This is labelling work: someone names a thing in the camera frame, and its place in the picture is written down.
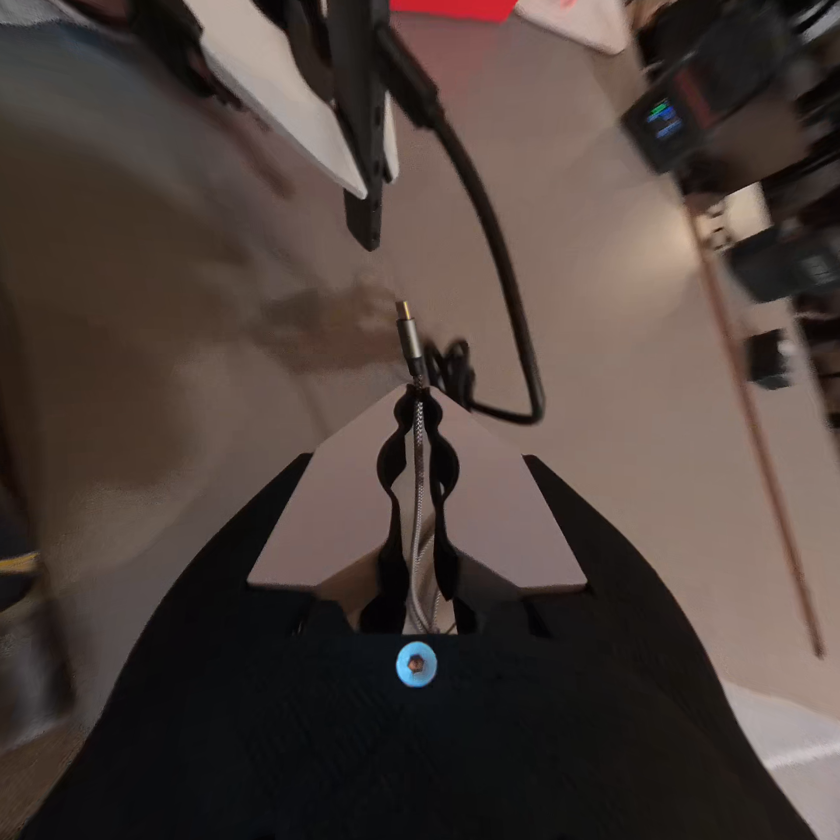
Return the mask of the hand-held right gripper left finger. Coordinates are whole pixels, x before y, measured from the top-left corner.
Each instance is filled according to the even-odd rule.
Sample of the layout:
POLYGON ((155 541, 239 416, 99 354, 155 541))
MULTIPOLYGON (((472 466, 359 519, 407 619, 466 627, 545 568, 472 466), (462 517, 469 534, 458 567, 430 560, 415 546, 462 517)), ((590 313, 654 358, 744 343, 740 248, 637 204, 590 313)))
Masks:
POLYGON ((361 632, 401 632, 408 568, 400 501, 415 389, 403 385, 311 455, 264 548, 250 587, 336 602, 361 632))

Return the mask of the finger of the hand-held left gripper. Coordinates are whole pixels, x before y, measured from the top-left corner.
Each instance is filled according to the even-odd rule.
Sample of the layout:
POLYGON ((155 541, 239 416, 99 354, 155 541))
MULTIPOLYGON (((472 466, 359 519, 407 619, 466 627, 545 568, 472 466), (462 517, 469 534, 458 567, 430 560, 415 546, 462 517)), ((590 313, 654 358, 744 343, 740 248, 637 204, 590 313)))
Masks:
POLYGON ((186 2, 208 69, 343 189, 347 227, 379 248, 385 84, 375 33, 385 2, 186 2))
POLYGON ((385 158, 384 179, 390 184, 400 174, 400 161, 397 150, 393 101, 389 91, 385 93, 384 97, 383 151, 385 158))

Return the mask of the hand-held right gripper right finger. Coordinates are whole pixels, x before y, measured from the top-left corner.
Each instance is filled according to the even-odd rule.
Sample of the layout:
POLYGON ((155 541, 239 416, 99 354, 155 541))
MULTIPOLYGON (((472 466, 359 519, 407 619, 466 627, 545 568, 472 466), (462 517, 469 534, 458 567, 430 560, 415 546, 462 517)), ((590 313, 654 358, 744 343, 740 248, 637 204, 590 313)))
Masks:
POLYGON ((424 421, 434 571, 458 630, 505 604, 582 592, 587 577, 524 456, 435 387, 424 421))

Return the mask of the brown wooden strip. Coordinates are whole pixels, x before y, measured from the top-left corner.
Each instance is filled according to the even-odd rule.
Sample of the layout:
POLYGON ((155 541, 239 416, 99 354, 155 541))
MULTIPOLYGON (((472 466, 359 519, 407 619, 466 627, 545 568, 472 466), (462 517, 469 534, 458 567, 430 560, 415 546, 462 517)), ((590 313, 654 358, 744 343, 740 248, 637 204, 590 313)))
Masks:
POLYGON ((816 378, 806 359, 804 340, 784 301, 751 303, 725 264, 724 245, 743 232, 757 233, 764 213, 749 213, 735 224, 725 203, 712 215, 689 215, 702 261, 703 284, 731 363, 736 393, 759 475, 792 580, 795 602, 812 653, 830 651, 830 609, 825 571, 830 570, 836 538, 838 466, 825 426, 816 378), (780 330, 787 385, 767 390, 750 381, 749 341, 780 330))

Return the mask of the black power station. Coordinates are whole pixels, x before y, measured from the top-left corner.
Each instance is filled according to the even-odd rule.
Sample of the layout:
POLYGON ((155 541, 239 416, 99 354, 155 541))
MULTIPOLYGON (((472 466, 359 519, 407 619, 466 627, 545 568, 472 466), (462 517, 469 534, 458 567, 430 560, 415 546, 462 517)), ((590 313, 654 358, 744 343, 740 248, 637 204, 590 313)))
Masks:
POLYGON ((684 194, 731 193, 838 147, 838 2, 673 2, 636 35, 622 126, 684 194))

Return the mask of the small black battery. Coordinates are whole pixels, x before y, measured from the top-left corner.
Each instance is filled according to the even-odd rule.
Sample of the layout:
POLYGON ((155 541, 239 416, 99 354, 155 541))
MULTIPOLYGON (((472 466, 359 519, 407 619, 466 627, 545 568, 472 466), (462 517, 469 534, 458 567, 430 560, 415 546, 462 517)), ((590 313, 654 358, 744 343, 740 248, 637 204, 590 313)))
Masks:
POLYGON ((768 392, 791 386, 791 358, 795 346, 783 329, 749 336, 744 350, 748 382, 768 392))

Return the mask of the black and gold patterned cloth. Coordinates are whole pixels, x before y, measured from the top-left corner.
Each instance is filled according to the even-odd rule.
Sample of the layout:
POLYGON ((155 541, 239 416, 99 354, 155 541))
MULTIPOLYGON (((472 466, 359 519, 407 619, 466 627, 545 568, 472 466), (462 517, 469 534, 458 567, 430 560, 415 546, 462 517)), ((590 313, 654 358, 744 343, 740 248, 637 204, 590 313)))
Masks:
POLYGON ((40 577, 34 525, 12 479, 1 475, 1 611, 19 603, 40 577))

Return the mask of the black box device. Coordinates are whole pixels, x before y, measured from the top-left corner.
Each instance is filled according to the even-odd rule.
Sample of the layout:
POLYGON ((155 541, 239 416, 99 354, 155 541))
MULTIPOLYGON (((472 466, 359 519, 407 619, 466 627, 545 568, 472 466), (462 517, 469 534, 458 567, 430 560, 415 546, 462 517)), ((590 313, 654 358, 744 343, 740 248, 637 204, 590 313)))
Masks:
POLYGON ((839 229, 807 227, 786 234, 770 227, 730 247, 723 259, 756 303, 827 294, 839 286, 839 229))

